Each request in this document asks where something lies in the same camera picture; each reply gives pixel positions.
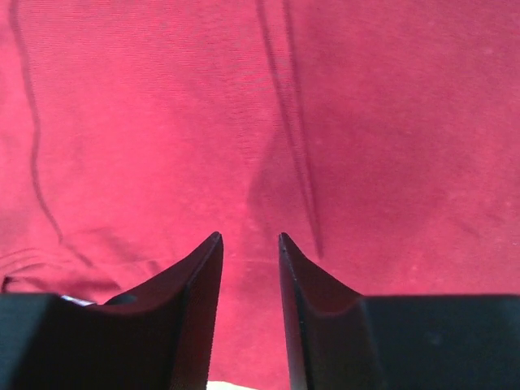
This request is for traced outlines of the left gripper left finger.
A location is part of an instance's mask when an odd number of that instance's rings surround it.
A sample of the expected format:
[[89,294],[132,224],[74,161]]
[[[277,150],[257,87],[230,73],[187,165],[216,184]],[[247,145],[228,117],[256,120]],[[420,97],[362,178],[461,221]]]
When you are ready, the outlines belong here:
[[49,293],[1,297],[4,389],[203,389],[223,238],[102,305]]

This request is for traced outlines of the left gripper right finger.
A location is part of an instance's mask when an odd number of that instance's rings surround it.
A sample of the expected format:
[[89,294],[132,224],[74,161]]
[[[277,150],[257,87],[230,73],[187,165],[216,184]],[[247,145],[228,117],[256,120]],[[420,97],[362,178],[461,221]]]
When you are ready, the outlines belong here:
[[516,389],[519,298],[366,296],[279,236],[294,389]]

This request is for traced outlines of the dark red t shirt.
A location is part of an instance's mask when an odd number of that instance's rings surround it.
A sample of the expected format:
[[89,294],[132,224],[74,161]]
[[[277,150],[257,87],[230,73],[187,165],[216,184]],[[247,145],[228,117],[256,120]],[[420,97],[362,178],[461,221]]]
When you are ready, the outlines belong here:
[[517,293],[518,2],[2,2],[1,290],[106,301],[214,231],[251,388],[281,232],[364,294]]

